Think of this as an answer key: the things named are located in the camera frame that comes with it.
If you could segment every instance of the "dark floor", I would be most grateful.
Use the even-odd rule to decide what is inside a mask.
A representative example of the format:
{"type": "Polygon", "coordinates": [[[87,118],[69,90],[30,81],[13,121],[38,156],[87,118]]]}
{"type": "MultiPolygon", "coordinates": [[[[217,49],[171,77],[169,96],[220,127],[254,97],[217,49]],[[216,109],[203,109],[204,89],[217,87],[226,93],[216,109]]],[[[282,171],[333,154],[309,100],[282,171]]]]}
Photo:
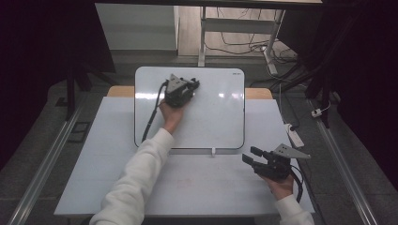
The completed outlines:
{"type": "MultiPolygon", "coordinates": [[[[133,75],[141,66],[196,67],[194,58],[170,56],[115,56],[117,75],[113,79],[124,85],[134,85],[133,75]]],[[[207,59],[207,67],[241,68],[245,72],[246,86],[269,78],[263,64],[264,59],[207,59]]],[[[292,65],[278,65],[281,74],[292,65]]],[[[77,122],[90,125],[110,85],[90,75],[93,88],[87,93],[82,113],[77,122]]],[[[274,81],[256,83],[254,87],[270,87],[274,81]]],[[[287,123],[299,125],[297,130],[305,146],[303,151],[311,154],[311,160],[300,161],[310,195],[314,203],[316,224],[363,224],[356,205],[353,203],[344,180],[340,175],[330,151],[311,117],[312,107],[305,98],[305,87],[297,86],[279,97],[278,87],[274,98],[282,105],[283,118],[287,123]]],[[[0,224],[7,224],[34,176],[39,164],[51,147],[58,130],[64,123],[66,107],[55,106],[60,98],[66,97],[66,83],[61,82],[49,90],[48,102],[41,115],[18,148],[8,165],[0,172],[0,224]]],[[[379,224],[398,224],[398,193],[379,169],[372,156],[358,138],[342,121],[336,112],[338,101],[333,100],[329,108],[330,130],[336,139],[360,188],[371,205],[379,224]]],[[[82,218],[55,217],[54,209],[68,182],[74,164],[79,157],[84,138],[80,133],[71,133],[55,163],[46,185],[41,191],[25,224],[81,224],[82,218]]],[[[278,224],[276,217],[257,218],[261,224],[278,224]]],[[[149,218],[145,224],[254,224],[252,218],[149,218]]]]}

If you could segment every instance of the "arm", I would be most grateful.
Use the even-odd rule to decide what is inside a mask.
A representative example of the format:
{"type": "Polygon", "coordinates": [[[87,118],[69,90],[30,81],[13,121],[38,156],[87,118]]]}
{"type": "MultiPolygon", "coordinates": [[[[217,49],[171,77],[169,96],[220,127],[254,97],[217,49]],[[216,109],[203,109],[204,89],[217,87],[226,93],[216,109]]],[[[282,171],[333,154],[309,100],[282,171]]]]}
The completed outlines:
{"type": "Polygon", "coordinates": [[[171,134],[176,130],[184,111],[184,108],[173,109],[163,101],[160,109],[165,121],[163,128],[154,138],[141,144],[120,179],[105,196],[101,210],[91,218],[90,225],[138,225],[143,222],[145,203],[174,144],[171,134]]]}
{"type": "Polygon", "coordinates": [[[275,182],[264,176],[261,176],[261,178],[267,181],[271,192],[277,200],[275,206],[281,215],[281,225],[314,224],[311,214],[301,208],[293,195],[294,179],[291,175],[281,182],[275,182]]]}

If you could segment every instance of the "white wall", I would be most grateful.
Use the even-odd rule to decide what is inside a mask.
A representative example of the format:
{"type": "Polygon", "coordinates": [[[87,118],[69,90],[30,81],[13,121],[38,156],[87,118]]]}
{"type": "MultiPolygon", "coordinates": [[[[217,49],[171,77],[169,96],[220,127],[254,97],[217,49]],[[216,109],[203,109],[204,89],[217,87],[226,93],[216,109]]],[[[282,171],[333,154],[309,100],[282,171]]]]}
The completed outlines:
{"type": "Polygon", "coordinates": [[[110,50],[176,50],[177,7],[96,4],[96,8],[110,50]]]}

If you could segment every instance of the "white sleeve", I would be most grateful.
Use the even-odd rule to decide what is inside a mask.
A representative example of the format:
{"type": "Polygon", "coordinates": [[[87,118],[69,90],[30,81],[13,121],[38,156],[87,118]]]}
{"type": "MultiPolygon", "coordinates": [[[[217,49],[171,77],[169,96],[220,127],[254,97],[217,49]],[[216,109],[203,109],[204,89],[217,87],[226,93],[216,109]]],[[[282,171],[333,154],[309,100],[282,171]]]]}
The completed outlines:
{"type": "Polygon", "coordinates": [[[145,203],[173,144],[173,136],[163,128],[153,139],[144,141],[103,199],[101,210],[91,218],[90,225],[141,224],[145,203]]]}
{"type": "Polygon", "coordinates": [[[294,195],[289,195],[275,203],[281,215],[281,225],[313,225],[313,216],[304,211],[294,195]]]}

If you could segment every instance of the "white table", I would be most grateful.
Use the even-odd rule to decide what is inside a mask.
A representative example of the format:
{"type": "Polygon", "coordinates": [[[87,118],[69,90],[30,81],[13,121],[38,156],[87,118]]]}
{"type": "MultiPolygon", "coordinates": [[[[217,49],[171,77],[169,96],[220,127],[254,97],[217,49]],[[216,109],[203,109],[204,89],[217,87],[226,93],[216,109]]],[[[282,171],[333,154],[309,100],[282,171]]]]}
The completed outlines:
{"type": "MultiPolygon", "coordinates": [[[[60,216],[87,216],[118,179],[137,147],[134,135],[134,98],[105,97],[84,148],[55,209],[60,216]]],[[[216,157],[171,155],[146,205],[148,217],[255,217],[276,214],[274,197],[253,169],[241,161],[254,145],[272,151],[289,145],[275,100],[246,100],[246,137],[242,148],[219,151],[216,157]]],[[[300,204],[314,212],[307,188],[300,204]]]]}

